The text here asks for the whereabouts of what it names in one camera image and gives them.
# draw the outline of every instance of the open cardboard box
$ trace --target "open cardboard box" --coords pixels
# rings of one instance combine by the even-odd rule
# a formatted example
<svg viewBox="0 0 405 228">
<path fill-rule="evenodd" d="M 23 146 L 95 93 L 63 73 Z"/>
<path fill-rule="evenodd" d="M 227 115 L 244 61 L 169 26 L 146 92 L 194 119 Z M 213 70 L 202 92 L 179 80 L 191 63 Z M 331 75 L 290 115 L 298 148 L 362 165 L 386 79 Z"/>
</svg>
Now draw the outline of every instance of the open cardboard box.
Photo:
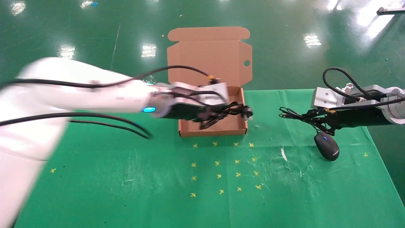
<svg viewBox="0 0 405 228">
<path fill-rule="evenodd" d="M 168 65 L 187 65 L 220 78 L 228 86 L 229 102 L 245 103 L 242 85 L 252 80 L 252 47 L 240 41 L 250 32 L 242 27 L 176 28 L 168 38 L 178 41 L 167 48 Z M 207 78 L 187 69 L 169 69 L 169 82 L 207 85 Z M 181 137 L 244 135 L 247 122 L 240 115 L 229 115 L 208 129 L 199 123 L 179 120 Z"/>
</svg>

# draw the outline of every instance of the green tablecloth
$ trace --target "green tablecloth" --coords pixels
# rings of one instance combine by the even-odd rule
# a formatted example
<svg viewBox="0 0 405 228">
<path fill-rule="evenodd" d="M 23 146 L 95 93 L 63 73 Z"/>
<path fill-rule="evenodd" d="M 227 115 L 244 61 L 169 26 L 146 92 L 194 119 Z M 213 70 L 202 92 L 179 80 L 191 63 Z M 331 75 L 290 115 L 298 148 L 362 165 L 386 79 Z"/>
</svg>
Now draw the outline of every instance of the green tablecloth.
<svg viewBox="0 0 405 228">
<path fill-rule="evenodd" d="M 16 227 L 405 226 L 365 127 L 337 131 L 340 156 L 326 162 L 311 126 L 278 117 L 280 106 L 305 113 L 311 96 L 246 91 L 254 112 L 246 136 L 179 138 L 177 121 L 147 114 L 121 116 L 148 128 L 152 141 L 71 124 Z"/>
</svg>

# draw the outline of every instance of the cable connector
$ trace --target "cable connector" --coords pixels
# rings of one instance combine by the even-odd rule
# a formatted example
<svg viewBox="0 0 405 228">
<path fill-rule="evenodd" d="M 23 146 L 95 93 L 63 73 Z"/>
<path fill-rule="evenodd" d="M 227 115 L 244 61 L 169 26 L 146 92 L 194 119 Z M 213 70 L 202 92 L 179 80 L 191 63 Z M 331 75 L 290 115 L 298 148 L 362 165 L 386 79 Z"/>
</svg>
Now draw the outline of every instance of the cable connector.
<svg viewBox="0 0 405 228">
<path fill-rule="evenodd" d="M 325 112 L 329 112 L 329 113 L 332 113 L 332 114 L 336 113 L 335 110 L 330 110 L 330 109 L 328 109 L 328 108 L 325 108 Z"/>
</svg>

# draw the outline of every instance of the black cable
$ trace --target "black cable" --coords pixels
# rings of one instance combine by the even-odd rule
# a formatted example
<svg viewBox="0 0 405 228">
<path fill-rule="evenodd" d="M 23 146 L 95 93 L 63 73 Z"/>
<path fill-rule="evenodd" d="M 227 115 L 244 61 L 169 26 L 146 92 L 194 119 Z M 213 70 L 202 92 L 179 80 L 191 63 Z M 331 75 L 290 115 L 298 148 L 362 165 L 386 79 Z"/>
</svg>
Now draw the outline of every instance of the black cable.
<svg viewBox="0 0 405 228">
<path fill-rule="evenodd" d="M 201 102 L 201 101 L 199 101 L 199 100 L 197 100 L 197 99 L 195 99 L 195 98 L 193 98 L 193 97 L 191 97 L 190 95 L 187 95 L 187 94 L 182 94 L 182 93 L 178 93 L 178 92 L 160 92 L 160 94 L 168 94 L 168 95 L 173 95 L 175 97 L 186 98 L 188 100 L 195 101 L 195 102 L 197 102 L 197 103 L 199 103 L 201 105 L 207 106 L 209 108 L 215 108 L 214 105 L 209 105 L 209 104 L 206 104 L 204 102 Z"/>
<path fill-rule="evenodd" d="M 161 71 L 165 71 L 168 69 L 174 69 L 174 68 L 181 68 L 181 69 L 189 69 L 192 71 L 196 71 L 199 72 L 205 76 L 209 76 L 209 74 L 194 68 L 194 67 L 189 67 L 189 66 L 183 66 L 183 65 L 173 65 L 173 66 L 167 66 L 167 67 L 161 67 L 143 74 L 140 74 L 136 77 L 132 77 L 123 81 L 119 81 L 119 82 L 113 82 L 113 83 L 108 83 L 108 84 L 83 84 L 83 83 L 75 83 L 75 82 L 63 82 L 63 81 L 55 81 L 55 80 L 45 80 L 45 79 L 14 79 L 13 81 L 7 83 L 5 86 L 6 87 L 8 85 L 11 84 L 46 84 L 46 85 L 58 85 L 58 86 L 70 86 L 70 87 L 79 87 L 79 88 L 105 88 L 105 87 L 111 87 L 111 86 L 117 86 L 126 82 L 129 82 L 131 80 L 139 80 L 141 78 L 144 78 L 146 76 L 149 76 L 151 74 L 157 73 L 157 72 L 161 72 Z"/>
<path fill-rule="evenodd" d="M 145 139 L 151 139 L 152 138 L 152 134 L 146 130 L 145 128 L 143 128 L 142 126 L 128 120 L 122 117 L 118 117 L 118 116 L 112 116 L 112 115 L 108 115 L 108 114 L 103 114 L 103 113 L 93 113 L 93 112 L 62 112 L 62 113 L 50 113 L 50 114 L 42 114 L 42 115 L 37 115 L 37 116 L 27 116 L 27 117 L 23 117 L 23 118 L 17 118 L 17 119 L 12 119 L 12 120 L 6 120 L 6 121 L 2 121 L 0 122 L 0 126 L 5 126 L 5 125 L 10 125 L 10 124 L 15 124 L 15 123 L 21 123 L 21 122 L 26 122 L 26 121 L 32 121 L 32 120 L 40 120 L 40 119 L 47 119 L 47 118 L 57 118 L 57 117 L 97 117 L 97 118 L 105 118 L 105 119 L 112 119 L 112 120 L 118 120 L 124 123 L 128 123 L 134 127 L 137 127 L 138 129 L 140 129 L 141 131 L 143 131 L 146 135 L 137 132 L 137 131 L 131 131 L 137 135 L 139 135 L 140 137 L 143 137 Z M 114 125 L 114 127 L 117 128 L 121 128 L 124 129 L 124 127 L 120 127 L 120 126 L 116 126 Z"/>
<path fill-rule="evenodd" d="M 353 85 L 354 85 L 360 92 L 362 92 L 362 93 L 364 94 L 364 97 L 365 97 L 366 99 L 371 99 L 371 96 L 370 96 L 365 90 L 363 90 L 363 89 L 357 84 L 357 82 L 356 82 L 346 71 L 344 71 L 343 69 L 338 68 L 338 67 L 329 67 L 329 68 L 327 68 L 327 69 L 323 72 L 323 74 L 322 74 L 322 79 L 323 79 L 325 85 L 326 85 L 329 89 L 331 89 L 331 90 L 333 90 L 335 93 L 337 93 L 337 94 L 339 94 L 339 95 L 342 95 L 342 96 L 344 96 L 344 97 L 346 97 L 346 98 L 349 98 L 349 99 L 351 99 L 351 100 L 355 100 L 355 101 L 359 101 L 359 100 L 360 100 L 360 98 L 358 98 L 358 97 L 348 95 L 348 94 L 346 94 L 346 93 L 344 93 L 344 92 L 342 92 L 342 91 L 340 91 L 340 90 L 338 90 L 338 89 L 332 87 L 332 86 L 326 81 L 326 73 L 327 73 L 328 71 L 331 71 L 331 70 L 339 71 L 339 72 L 343 73 L 343 74 L 353 83 Z"/>
<path fill-rule="evenodd" d="M 139 132 L 135 131 L 134 129 L 130 129 L 129 127 L 123 127 L 119 125 L 114 125 L 114 124 L 109 124 L 109 123 L 104 123 L 104 122 L 96 122 L 96 121 L 86 121 L 86 120 L 69 120 L 71 123 L 89 123 L 89 124 L 97 124 L 97 125 L 102 125 L 102 126 L 107 126 L 107 127 L 114 127 L 114 128 L 119 128 L 122 130 L 130 131 L 135 134 L 139 134 Z"/>
<path fill-rule="evenodd" d="M 336 108 L 330 108 L 329 110 L 352 110 L 352 109 L 364 109 L 364 108 L 374 108 L 378 106 L 383 106 L 383 105 L 390 105 L 398 102 L 405 101 L 405 98 L 400 98 L 400 99 L 395 99 L 392 101 L 385 101 L 377 104 L 370 104 L 370 105 L 362 105 L 362 106 L 351 106 L 351 107 L 336 107 Z"/>
</svg>

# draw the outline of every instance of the blue led light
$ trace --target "blue led light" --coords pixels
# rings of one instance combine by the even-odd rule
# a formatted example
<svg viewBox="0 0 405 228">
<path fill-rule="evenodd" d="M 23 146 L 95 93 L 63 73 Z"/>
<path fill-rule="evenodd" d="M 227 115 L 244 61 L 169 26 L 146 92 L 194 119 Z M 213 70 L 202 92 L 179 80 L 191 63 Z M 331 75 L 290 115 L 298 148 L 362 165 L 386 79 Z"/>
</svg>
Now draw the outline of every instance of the blue led light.
<svg viewBox="0 0 405 228">
<path fill-rule="evenodd" d="M 155 107 L 146 107 L 142 110 L 143 112 L 154 112 L 156 111 Z"/>
</svg>

